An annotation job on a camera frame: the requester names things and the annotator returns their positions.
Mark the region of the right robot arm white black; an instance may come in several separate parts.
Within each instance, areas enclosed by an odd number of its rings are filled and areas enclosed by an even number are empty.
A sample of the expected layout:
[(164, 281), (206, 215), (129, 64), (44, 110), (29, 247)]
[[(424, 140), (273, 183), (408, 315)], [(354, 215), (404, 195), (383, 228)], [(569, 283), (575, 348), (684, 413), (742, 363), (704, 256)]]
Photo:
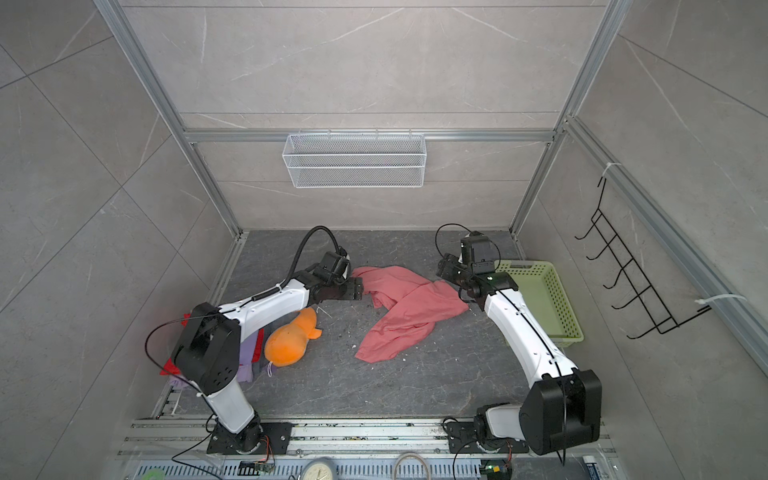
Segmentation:
[(523, 403), (493, 404), (474, 417), (478, 446), (494, 450), (506, 441), (523, 442), (537, 455), (564, 452), (595, 442), (601, 432), (602, 383), (581, 370), (550, 339), (506, 272), (482, 270), (445, 254), (438, 276), (469, 294), (493, 321), (526, 375)]

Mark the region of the orange plush fish toy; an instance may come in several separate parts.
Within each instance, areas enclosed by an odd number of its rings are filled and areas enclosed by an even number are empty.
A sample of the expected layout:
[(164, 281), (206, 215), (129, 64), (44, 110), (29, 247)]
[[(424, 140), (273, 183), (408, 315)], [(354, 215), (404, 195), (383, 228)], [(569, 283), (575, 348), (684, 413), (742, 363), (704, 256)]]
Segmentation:
[(321, 336), (316, 311), (311, 307), (304, 308), (291, 322), (269, 336), (264, 346), (265, 358), (278, 368), (293, 365), (303, 358), (309, 341)]

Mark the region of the purple folded t shirt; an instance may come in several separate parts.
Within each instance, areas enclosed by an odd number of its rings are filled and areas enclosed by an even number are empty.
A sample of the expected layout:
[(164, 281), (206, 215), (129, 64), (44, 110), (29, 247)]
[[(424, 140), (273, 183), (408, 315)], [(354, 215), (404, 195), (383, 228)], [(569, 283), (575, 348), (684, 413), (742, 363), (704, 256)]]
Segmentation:
[(164, 369), (212, 395), (233, 380), (251, 382), (252, 364), (261, 359), (262, 330), (241, 342), (237, 325), (201, 327), (195, 332), (186, 326)]

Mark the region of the round pressure gauge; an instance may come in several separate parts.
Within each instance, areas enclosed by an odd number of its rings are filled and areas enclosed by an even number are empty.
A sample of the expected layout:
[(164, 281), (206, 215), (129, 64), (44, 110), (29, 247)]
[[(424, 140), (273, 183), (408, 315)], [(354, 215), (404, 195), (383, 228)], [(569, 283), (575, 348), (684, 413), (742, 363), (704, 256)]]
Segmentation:
[(330, 458), (317, 458), (307, 463), (301, 470), (300, 480), (336, 480), (336, 465)]

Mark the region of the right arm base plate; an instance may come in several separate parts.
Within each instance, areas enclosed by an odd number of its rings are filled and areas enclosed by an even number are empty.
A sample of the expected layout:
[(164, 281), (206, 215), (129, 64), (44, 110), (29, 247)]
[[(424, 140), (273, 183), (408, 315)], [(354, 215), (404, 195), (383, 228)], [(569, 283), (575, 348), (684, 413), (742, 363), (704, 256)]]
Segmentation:
[(472, 422), (457, 421), (448, 417), (441, 423), (441, 428), (448, 439), (449, 451), (452, 454), (507, 455), (529, 452), (528, 445), (516, 439), (479, 441)]

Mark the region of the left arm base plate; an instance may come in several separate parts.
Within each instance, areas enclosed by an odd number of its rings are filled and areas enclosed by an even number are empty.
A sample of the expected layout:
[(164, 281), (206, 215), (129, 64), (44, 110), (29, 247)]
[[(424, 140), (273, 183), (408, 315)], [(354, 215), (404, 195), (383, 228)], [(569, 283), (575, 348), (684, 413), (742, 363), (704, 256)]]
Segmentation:
[(289, 422), (249, 425), (240, 433), (232, 433), (217, 423), (207, 446), (208, 454), (284, 455), (287, 453), (293, 424)]

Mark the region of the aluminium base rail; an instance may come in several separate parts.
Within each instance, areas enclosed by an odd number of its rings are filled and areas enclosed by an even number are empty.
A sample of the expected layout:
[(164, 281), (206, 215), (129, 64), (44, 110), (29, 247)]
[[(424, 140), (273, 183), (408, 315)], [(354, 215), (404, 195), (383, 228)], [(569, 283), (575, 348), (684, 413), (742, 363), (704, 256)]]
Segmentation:
[(330, 458), (337, 479), (589, 479), (583, 457), (596, 458), (602, 479), (626, 473), (607, 434), (564, 452), (452, 454), (438, 418), (287, 419), (287, 453), (208, 454), (205, 417), (137, 420), (104, 473), (106, 479), (299, 479), (311, 460)]

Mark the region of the pink t shirt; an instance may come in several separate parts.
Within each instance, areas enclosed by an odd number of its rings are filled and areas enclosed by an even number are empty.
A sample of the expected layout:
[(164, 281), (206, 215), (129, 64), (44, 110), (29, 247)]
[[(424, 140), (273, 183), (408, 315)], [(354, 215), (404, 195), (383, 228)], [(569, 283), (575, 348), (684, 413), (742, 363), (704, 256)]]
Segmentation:
[(401, 266), (359, 267), (353, 276), (362, 280), (373, 305), (387, 310), (356, 353), (366, 363), (394, 359), (426, 339), (438, 322), (469, 310), (449, 283), (430, 281)]

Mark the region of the green plastic basket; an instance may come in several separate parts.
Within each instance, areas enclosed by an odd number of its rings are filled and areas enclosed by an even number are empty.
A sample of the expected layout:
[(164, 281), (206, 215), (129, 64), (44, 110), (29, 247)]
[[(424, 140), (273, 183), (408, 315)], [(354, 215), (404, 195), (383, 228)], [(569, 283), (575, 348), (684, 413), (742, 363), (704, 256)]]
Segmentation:
[(511, 276), (529, 310), (559, 348), (567, 348), (584, 340), (578, 319), (552, 263), (500, 260), (496, 262), (496, 271)]

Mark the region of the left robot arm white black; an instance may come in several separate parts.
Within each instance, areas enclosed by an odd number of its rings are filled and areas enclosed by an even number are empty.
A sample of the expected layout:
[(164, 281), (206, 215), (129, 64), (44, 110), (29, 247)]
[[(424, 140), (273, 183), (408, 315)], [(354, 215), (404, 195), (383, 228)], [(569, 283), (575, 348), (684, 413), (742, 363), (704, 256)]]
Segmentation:
[(170, 361), (202, 395), (216, 418), (210, 453), (251, 454), (266, 446), (260, 418), (236, 379), (241, 344), (272, 322), (325, 300), (356, 301), (363, 280), (302, 270), (246, 300), (196, 306)]

